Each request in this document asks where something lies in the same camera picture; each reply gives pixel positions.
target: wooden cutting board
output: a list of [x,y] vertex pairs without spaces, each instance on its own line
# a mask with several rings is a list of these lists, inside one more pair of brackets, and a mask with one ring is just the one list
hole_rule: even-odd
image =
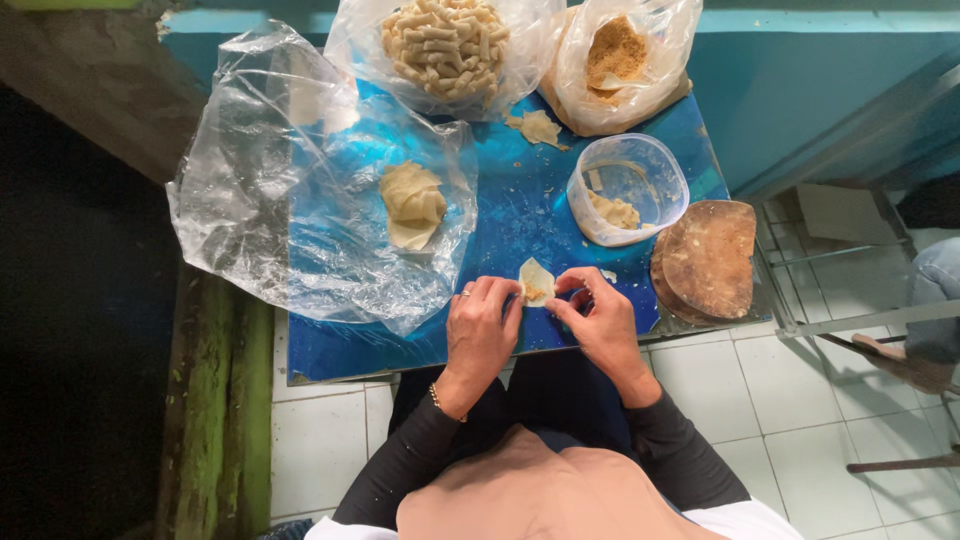
[[729,323],[754,298],[756,215],[750,205],[700,201],[657,236],[650,281],[660,302],[693,324]]

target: brown crumb filling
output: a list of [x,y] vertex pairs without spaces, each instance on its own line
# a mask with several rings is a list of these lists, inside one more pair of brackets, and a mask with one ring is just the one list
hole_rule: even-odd
[[536,302],[537,300],[546,296],[546,291],[544,291],[543,289],[538,289],[534,287],[533,285],[530,284],[530,282],[525,282],[523,286],[525,287],[525,291],[526,291],[524,292],[523,296],[525,296],[526,299],[529,300],[530,302]]
[[587,88],[594,95],[616,104],[617,90],[601,90],[605,73],[611,72],[624,81],[636,79],[647,58],[643,36],[634,32],[627,15],[620,15],[600,27],[593,35],[587,56]]

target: finger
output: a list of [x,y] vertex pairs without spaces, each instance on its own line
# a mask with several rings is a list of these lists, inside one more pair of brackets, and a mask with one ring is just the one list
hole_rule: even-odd
[[510,341],[516,341],[520,329],[520,319],[523,316],[523,297],[517,295],[507,305],[507,312],[503,315],[503,333]]
[[584,322],[584,317],[581,316],[580,313],[577,313],[576,309],[570,307],[568,302],[563,300],[551,298],[546,301],[545,307],[573,331],[577,331],[577,329],[580,328],[580,324]]
[[[468,282],[466,285],[464,285],[464,291],[470,292],[474,286],[476,286],[475,282]],[[460,304],[462,304],[468,297],[469,295],[464,296],[463,292],[453,295],[453,299],[450,300],[450,312],[452,313],[455,309],[459,308]]]
[[487,293],[490,292],[490,287],[493,286],[493,282],[502,279],[503,278],[491,278],[490,276],[480,276],[477,278],[477,285],[470,291],[471,300],[483,302],[487,298]]
[[490,292],[487,293],[485,302],[499,313],[500,310],[503,309],[503,303],[507,301],[507,295],[512,292],[520,292],[520,283],[515,280],[499,278],[493,282],[493,285],[490,287]]
[[600,275],[600,271],[595,266],[568,268],[557,278],[553,289],[560,294],[584,286],[589,287],[594,296],[597,293],[603,294],[607,291],[613,291],[613,287]]
[[592,300],[593,295],[590,294],[590,289],[580,289],[573,293],[573,296],[570,297],[570,307],[573,307],[579,311],[581,307],[588,304]]

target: crinkled plastic sheet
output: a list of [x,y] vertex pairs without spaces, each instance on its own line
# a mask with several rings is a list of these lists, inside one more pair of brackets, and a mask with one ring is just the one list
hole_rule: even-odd
[[[587,0],[570,22],[557,51],[554,88],[570,120],[595,133],[643,117],[672,92],[686,68],[703,0]],[[626,14],[634,30],[645,36],[647,61],[636,81],[624,88],[613,105],[587,90],[587,57],[600,27]]]
[[566,2],[487,1],[500,11],[502,22],[510,29],[499,89],[488,108],[483,106],[483,92],[444,101],[396,73],[394,59],[383,51],[380,23],[413,0],[343,0],[330,27],[324,56],[357,79],[387,90],[413,110],[470,121],[502,120],[502,112],[534,91],[550,67],[564,28]]
[[[423,250],[390,243],[384,165],[442,180],[447,213]],[[444,307],[476,226],[469,124],[433,126],[390,96],[360,100],[290,27],[220,47],[214,87],[167,185],[184,259],[262,300],[325,321],[406,335]]]

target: gold bracelet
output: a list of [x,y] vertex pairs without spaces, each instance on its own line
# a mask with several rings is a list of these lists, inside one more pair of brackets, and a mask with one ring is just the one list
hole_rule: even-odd
[[[430,397],[433,398],[433,405],[436,405],[437,408],[443,412],[443,408],[440,407],[440,399],[437,398],[437,384],[435,382],[430,383]],[[467,422],[467,415],[465,414],[463,418],[458,418],[457,420],[465,424]]]

